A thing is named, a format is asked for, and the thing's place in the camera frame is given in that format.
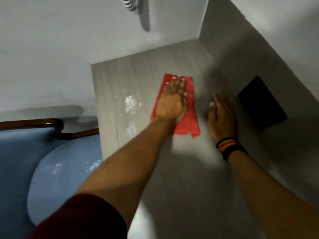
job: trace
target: folded red cloth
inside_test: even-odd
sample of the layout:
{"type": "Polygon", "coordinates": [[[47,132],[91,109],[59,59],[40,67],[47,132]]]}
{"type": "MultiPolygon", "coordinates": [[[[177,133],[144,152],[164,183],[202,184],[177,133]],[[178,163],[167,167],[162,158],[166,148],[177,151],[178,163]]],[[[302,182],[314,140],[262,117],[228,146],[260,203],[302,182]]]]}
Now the folded red cloth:
{"type": "MultiPolygon", "coordinates": [[[[165,74],[162,85],[160,87],[159,93],[157,95],[157,99],[151,114],[151,120],[155,118],[155,112],[158,100],[162,94],[162,91],[166,85],[166,82],[170,82],[172,77],[175,75],[165,74]]],[[[185,77],[185,92],[187,93],[187,113],[184,116],[183,120],[181,120],[175,130],[174,134],[176,135],[186,135],[187,133],[192,134],[192,137],[200,136],[200,130],[197,122],[195,105],[194,105],[194,83],[192,77],[185,77]]]]}

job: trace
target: black wristband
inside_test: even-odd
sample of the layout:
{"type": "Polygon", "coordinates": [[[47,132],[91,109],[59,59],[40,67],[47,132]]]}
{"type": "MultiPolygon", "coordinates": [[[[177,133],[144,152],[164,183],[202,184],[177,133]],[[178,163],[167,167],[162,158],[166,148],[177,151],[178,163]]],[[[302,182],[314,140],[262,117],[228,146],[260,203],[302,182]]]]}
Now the black wristband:
{"type": "Polygon", "coordinates": [[[228,157],[229,155],[234,152],[234,151],[237,151],[237,150],[241,150],[245,153],[247,153],[246,149],[242,146],[242,145],[233,145],[233,146],[230,146],[228,148],[226,148],[223,152],[222,152],[222,155],[223,155],[223,159],[228,162],[228,157]]]}
{"type": "Polygon", "coordinates": [[[216,144],[216,148],[219,149],[219,145],[220,145],[222,142],[226,141],[226,140],[235,140],[235,141],[239,142],[237,138],[223,138],[222,140],[220,140],[220,141],[216,144]]]}

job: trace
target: dark red shirt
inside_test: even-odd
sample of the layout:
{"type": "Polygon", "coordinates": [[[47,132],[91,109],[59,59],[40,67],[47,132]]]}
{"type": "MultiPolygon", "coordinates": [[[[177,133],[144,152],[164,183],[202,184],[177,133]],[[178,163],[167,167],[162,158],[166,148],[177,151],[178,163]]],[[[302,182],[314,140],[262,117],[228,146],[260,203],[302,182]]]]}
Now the dark red shirt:
{"type": "Polygon", "coordinates": [[[78,194],[41,222],[26,239],[127,238],[118,211],[102,198],[78,194]]]}

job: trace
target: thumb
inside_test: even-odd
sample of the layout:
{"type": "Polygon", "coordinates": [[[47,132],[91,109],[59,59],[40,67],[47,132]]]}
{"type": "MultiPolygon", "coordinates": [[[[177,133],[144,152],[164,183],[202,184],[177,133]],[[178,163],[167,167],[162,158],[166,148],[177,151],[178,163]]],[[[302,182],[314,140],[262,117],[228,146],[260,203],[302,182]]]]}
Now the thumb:
{"type": "Polygon", "coordinates": [[[216,113],[217,113],[217,106],[215,102],[211,101],[209,103],[209,113],[208,113],[208,120],[210,122],[216,122],[216,113]]]}

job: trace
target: person's left arm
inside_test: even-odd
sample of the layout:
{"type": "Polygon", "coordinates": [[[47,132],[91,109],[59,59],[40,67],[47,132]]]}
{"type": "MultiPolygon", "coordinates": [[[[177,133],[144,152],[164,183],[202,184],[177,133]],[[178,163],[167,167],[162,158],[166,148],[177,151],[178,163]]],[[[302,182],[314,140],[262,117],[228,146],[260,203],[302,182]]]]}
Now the person's left arm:
{"type": "Polygon", "coordinates": [[[185,79],[174,77],[166,84],[155,120],[92,172],[76,192],[93,194],[109,202],[121,214],[128,229],[160,148],[186,113],[184,89],[185,79]]]}

